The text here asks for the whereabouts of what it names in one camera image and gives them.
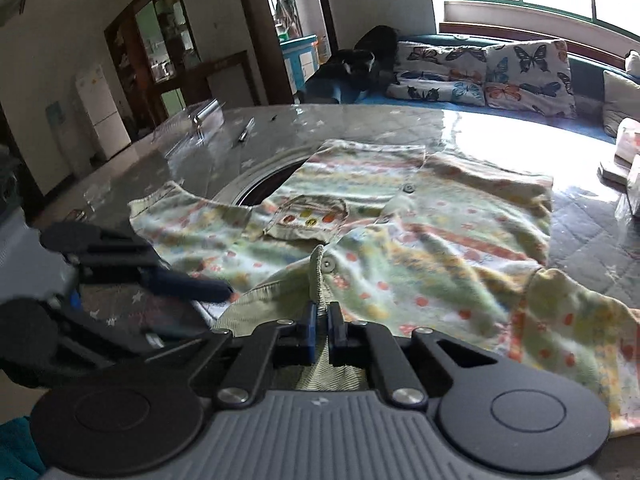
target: butterfly print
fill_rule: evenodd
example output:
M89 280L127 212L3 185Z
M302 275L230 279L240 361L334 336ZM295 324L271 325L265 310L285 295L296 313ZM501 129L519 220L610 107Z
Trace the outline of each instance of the butterfly print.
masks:
M513 51L520 60L520 73L528 72L532 65L538 65L542 72L549 72L546 64L546 45L540 45L533 56L530 56L522 47L514 45Z
M505 84L509 80L507 72L509 71L509 58L503 57L495 66L495 70L488 70L486 73L486 81L488 83Z
M471 81L476 84L482 84L482 74L477 70L474 70L471 74L469 72L461 72L452 68L449 70L449 79L452 81Z
M446 81L447 77L439 74L431 74L429 72L419 72L417 70L407 70L406 72L399 72L396 77L400 79L418 79L422 81Z
M484 52L484 48L480 46L459 46L449 52L445 59L447 61L453 61L455 59L458 59L463 54L471 54L478 61L486 63L486 53Z
M554 46L558 49L558 59L563 63L567 60L566 43L564 41L554 41Z
M482 99L482 91L478 85L463 83L459 81L453 85L453 90L451 91L452 101L458 101L462 96L467 93L471 94L476 99Z
M432 88L427 93L418 92L413 86L407 87L407 92L411 99L418 101L436 102L440 98L440 89Z
M562 88L562 85L558 81L553 81L552 83L548 83L544 86L535 86L528 83L523 83L520 85L520 88L535 95L558 97L556 94L558 93L558 90Z
M437 55L438 51L434 48L429 48L426 46L416 46L414 47L414 51L409 54L409 57L407 57L407 61L416 61L420 59L422 61L441 65L442 63L438 61Z
M487 93L491 99L510 99L513 101L520 101L522 95L520 95L520 88L515 85L505 86L487 86Z
M560 81L564 83L564 87L566 88L566 92L569 95L574 94L574 85L571 83L571 78L567 74L563 74L562 72L558 72L558 77Z

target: teal cloth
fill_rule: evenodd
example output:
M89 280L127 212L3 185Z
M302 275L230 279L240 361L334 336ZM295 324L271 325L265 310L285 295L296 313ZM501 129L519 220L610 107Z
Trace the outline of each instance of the teal cloth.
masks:
M45 470L26 416L0 426L0 480L36 480Z

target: shirt button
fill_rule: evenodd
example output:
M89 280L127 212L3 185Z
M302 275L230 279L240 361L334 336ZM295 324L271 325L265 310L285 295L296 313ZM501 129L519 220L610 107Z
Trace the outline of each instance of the shirt button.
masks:
M323 274L327 274L329 272L334 272L335 270L335 260L331 256L325 256L320 262L320 271Z

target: floor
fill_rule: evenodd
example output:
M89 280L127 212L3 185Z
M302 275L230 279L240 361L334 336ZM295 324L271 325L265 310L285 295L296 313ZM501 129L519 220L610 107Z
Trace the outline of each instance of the floor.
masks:
M91 209L87 206L84 198L84 194L90 186L97 183L102 185L104 182L110 182L121 176L153 148L152 136L146 136L132 144L82 182L78 182L64 192L36 219L33 223L34 227L43 229L52 222L66 218L73 209L83 209L90 212ZM18 386L12 383L4 372L0 371L0 399L2 399L0 401L0 424L12 420L12 418L29 415L35 403L44 393L45 390L32 390Z

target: table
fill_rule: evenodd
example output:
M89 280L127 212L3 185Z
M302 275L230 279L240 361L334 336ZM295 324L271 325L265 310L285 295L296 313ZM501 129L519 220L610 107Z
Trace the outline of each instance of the table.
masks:
M252 117L255 128L238 144ZM504 168L553 175L549 266L629 307L640 307L640 222L632 221L621 190L601 182L596 172L602 157L612 155L610 144L510 118L386 105L238 108L226 110L225 120L220 131L209 132L208 141L188 156L177 153L167 160L151 137L141 140L132 152L117 156L77 186L68 200L57 204L58 214L85 205L83 190L110 176L111 190L89 220L127 228L127 203L167 180L198 196L229 200L271 172L265 162L277 159L286 166L303 160L326 139L424 144L428 152L453 150ZM239 184L229 187L232 181ZM163 302L132 286L92 287L84 293L84 306L94 317L125 330L148 325L204 329L199 316L183 304ZM609 444L599 472L608 478L632 478L640 470L640 458L633 452L637 444L637 437Z

